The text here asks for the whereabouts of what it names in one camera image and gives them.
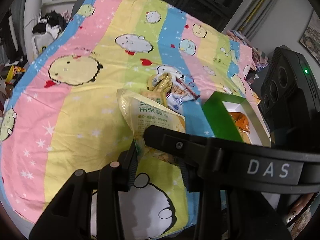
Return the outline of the orange snack bag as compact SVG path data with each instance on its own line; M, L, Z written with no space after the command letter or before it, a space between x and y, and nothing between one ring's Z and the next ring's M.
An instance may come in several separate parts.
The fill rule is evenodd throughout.
M241 112L229 112L235 126L243 132L250 133L249 120Z

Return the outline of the white blue snack packet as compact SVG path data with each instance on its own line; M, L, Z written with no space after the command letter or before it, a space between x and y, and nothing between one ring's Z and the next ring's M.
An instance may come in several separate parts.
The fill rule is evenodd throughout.
M166 94L167 106L170 110L183 115L183 101L180 98L176 98L172 93Z

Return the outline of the yellow-orange biscuit packet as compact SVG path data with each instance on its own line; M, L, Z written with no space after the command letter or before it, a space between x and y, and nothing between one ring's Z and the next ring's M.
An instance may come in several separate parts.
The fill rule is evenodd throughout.
M240 133L240 136L241 136L241 138L242 138L242 140L243 140L244 143L246 143L246 144L251 144L251 140L250 140L247 132L245 132L245 131L239 131L239 133Z

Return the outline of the soda cracker sleeve packet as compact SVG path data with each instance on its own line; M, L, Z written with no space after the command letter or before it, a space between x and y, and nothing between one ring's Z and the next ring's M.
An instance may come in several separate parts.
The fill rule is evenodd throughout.
M164 107L167 107L166 94L163 92L143 90L140 94L159 103L160 105L163 105Z

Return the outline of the green white cardboard box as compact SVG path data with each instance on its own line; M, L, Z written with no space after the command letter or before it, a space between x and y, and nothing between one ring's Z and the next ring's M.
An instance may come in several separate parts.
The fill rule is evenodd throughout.
M214 136L221 139L243 142L238 129L229 112L241 112L249 120L251 144L271 146L270 134L263 117L257 107L253 107L245 98L240 96L214 92L202 106L207 121Z

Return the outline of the red white snack wrapper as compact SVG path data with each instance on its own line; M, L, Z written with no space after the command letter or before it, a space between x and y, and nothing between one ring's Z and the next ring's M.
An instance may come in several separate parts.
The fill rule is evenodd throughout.
M177 77L172 83L171 93L175 98L178 98L182 101L194 101L200 97L191 88L189 88L188 85L186 85Z

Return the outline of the gold foil snack wrapper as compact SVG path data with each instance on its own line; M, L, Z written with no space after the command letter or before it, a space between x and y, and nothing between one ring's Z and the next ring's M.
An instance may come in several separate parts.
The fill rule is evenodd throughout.
M168 93L172 89L172 84L172 75L169 73L162 73L149 77L147 89L150 91Z

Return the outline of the colourful cartoon striped bedsheet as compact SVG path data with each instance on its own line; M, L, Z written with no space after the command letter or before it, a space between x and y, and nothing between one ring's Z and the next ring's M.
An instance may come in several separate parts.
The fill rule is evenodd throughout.
M183 103L186 132L213 131L202 105L214 92L259 100L245 77L252 49L161 0L85 0L62 35L35 59L13 90L9 136L1 143L1 193L29 236L78 169L95 171L133 140L117 90L146 90L176 72L197 95Z

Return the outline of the framed landscape painting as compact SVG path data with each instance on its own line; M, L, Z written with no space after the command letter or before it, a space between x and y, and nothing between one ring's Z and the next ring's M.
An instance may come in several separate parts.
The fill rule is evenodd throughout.
M301 45L305 47L308 53L320 63L320 20L315 11L312 12L310 21L300 38Z

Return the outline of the black white clothes pile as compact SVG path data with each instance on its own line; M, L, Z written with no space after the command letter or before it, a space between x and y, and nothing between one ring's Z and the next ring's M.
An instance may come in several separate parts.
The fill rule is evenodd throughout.
M68 20L56 11L41 16L32 29L31 45L35 57L41 55L66 29Z

